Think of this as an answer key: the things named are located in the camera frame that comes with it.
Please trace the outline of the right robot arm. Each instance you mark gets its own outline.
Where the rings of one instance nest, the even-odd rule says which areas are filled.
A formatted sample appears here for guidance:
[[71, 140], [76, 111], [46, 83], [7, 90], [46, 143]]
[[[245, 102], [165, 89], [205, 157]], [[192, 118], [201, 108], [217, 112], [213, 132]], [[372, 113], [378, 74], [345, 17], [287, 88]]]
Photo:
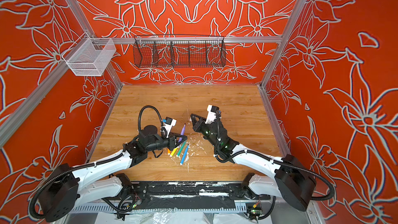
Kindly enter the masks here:
[[193, 130], [203, 135], [214, 148], [220, 163], [234, 163], [254, 169], [244, 186], [255, 195], [283, 198], [293, 208], [306, 211], [311, 201], [327, 201], [335, 196], [335, 187], [325, 177], [304, 168], [292, 155], [275, 157], [249, 149], [228, 136], [221, 120], [207, 120], [191, 114]]

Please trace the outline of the purple highlighter pen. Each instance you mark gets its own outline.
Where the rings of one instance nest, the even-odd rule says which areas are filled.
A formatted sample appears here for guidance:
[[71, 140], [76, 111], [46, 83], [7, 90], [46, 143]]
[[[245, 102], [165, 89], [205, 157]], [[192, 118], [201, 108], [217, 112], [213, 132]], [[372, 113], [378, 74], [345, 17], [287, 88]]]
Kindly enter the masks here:
[[183, 139], [183, 136], [184, 136], [185, 129], [186, 129], [186, 123], [183, 125], [182, 131], [181, 131], [181, 134], [180, 134], [180, 137], [179, 137], [179, 140], [178, 140], [178, 142], [179, 142], [179, 143], [181, 143], [181, 142], [182, 142], [182, 139]]

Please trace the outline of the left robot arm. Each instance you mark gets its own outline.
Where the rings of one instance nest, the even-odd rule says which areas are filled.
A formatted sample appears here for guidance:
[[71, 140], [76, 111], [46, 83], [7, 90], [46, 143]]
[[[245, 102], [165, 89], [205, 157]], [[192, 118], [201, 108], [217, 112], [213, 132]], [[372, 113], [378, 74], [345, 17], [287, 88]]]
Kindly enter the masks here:
[[173, 150], [188, 139], [173, 133], [171, 128], [166, 125], [159, 132], [156, 126], [148, 125], [112, 155], [79, 166], [70, 167], [67, 163], [58, 166], [34, 194], [28, 207], [29, 215], [51, 223], [74, 207], [99, 199], [107, 202], [130, 190], [130, 179], [123, 170], [143, 162], [149, 152]]

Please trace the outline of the yellow highlighter pen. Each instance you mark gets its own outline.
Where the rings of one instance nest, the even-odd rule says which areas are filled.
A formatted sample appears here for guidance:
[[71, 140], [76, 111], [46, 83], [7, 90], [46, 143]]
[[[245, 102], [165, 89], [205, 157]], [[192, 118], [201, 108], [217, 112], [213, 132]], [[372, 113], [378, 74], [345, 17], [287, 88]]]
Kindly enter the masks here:
[[179, 149], [180, 149], [180, 147], [177, 146], [173, 151], [171, 151], [170, 157], [173, 157], [173, 156], [177, 153], [177, 151], [178, 151]]

